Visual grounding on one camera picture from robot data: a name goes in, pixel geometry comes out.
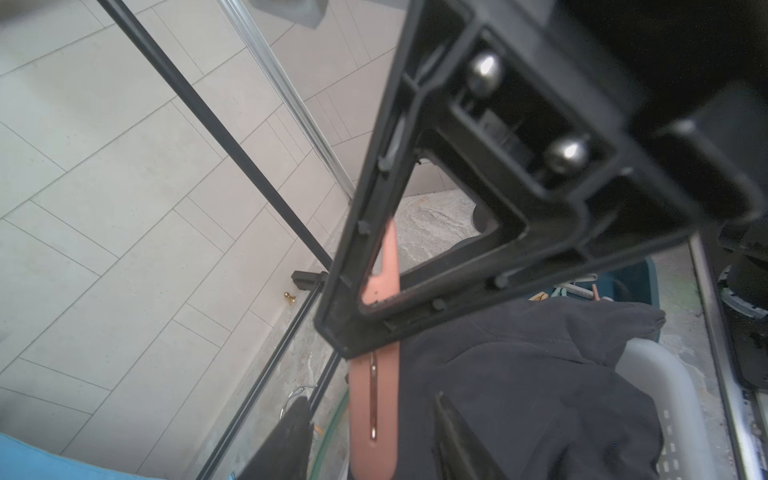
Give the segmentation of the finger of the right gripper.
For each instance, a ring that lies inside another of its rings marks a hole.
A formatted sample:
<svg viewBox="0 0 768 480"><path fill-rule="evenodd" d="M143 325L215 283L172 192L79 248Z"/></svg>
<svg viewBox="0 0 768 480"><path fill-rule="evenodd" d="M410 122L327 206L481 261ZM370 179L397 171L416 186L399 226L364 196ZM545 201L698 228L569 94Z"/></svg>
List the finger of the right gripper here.
<svg viewBox="0 0 768 480"><path fill-rule="evenodd" d="M414 1L315 318L352 359L684 239L705 210L627 133L641 98L554 5ZM388 224L426 159L488 213L480 234L366 300Z"/></svg>

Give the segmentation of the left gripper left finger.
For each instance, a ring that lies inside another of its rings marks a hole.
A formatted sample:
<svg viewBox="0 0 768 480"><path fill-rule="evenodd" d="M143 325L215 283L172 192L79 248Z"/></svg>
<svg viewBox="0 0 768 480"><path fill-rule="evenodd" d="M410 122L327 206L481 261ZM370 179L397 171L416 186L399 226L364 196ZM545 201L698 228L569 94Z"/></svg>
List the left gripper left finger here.
<svg viewBox="0 0 768 480"><path fill-rule="evenodd" d="M313 432L309 399L299 397L236 478L306 479Z"/></svg>

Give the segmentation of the light blue printed t-shirt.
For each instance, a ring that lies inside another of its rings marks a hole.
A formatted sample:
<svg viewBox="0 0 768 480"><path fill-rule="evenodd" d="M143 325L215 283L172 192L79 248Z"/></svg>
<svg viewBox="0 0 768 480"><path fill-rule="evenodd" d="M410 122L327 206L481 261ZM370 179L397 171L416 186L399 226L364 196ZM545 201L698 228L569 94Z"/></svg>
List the light blue printed t-shirt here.
<svg viewBox="0 0 768 480"><path fill-rule="evenodd" d="M153 480L50 454L8 435L1 435L1 478L42 480Z"/></svg>

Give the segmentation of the dark garment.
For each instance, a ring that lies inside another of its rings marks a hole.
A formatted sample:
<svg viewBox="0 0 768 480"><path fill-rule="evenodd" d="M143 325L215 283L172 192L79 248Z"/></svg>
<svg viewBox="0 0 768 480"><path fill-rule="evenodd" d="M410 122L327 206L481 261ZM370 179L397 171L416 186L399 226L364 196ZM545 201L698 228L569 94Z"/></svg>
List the dark garment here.
<svg viewBox="0 0 768 480"><path fill-rule="evenodd" d="M630 340L664 322L643 303L515 300L404 340L396 477L437 477L444 394L509 479L656 478L655 403L616 366Z"/></svg>

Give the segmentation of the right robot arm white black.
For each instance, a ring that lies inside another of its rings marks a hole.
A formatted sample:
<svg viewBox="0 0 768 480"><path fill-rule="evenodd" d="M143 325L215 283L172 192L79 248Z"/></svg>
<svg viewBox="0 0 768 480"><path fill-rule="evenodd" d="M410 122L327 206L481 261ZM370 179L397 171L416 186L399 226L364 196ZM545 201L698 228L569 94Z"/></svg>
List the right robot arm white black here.
<svg viewBox="0 0 768 480"><path fill-rule="evenodd" d="M416 164L479 233L362 294ZM414 1L315 318L351 359L709 224L767 259L763 1Z"/></svg>

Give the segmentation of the salmon pink clothespin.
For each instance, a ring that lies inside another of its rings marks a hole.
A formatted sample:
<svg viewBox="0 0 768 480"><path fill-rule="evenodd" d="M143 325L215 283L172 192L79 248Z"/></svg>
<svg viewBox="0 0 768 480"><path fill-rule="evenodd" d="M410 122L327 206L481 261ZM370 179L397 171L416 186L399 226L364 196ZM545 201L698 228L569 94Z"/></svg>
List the salmon pink clothespin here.
<svg viewBox="0 0 768 480"><path fill-rule="evenodd" d="M396 227L387 225L381 271L369 278L362 302L370 306L400 291ZM349 463L354 479L391 479L398 457L400 344L391 343L348 362Z"/></svg>

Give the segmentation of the mint green hanger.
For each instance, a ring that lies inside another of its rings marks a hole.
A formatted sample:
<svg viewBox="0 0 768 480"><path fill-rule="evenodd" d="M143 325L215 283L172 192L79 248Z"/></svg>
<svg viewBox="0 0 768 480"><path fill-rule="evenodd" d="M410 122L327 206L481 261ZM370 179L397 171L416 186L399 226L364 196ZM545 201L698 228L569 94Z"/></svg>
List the mint green hanger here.
<svg viewBox="0 0 768 480"><path fill-rule="evenodd" d="M322 465L324 463L326 454L330 447L331 440L335 435L335 432L339 426L339 423L341 422L344 412L348 408L348 404L349 404L349 390L346 390L344 395L339 400L335 410L333 411L331 420L327 428L324 430L323 436L321 437L317 454L313 460L311 469L309 470L308 480L317 480L320 477Z"/></svg>

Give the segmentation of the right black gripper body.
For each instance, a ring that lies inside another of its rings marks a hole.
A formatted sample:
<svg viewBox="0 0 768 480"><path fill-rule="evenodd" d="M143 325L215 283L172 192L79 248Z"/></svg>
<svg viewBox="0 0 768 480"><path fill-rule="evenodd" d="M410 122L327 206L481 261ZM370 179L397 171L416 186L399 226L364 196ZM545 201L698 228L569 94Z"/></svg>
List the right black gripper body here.
<svg viewBox="0 0 768 480"><path fill-rule="evenodd" d="M511 126L484 233L655 240L767 211L763 1L477 1Z"/></svg>

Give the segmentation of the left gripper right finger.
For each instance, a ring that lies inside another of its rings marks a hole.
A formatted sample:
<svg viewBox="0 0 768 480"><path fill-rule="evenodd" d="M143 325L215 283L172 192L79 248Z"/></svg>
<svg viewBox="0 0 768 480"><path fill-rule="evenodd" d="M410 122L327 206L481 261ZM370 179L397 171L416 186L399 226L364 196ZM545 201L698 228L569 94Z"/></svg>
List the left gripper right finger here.
<svg viewBox="0 0 768 480"><path fill-rule="evenodd" d="M506 475L443 392L434 400L433 457L439 479L506 479Z"/></svg>

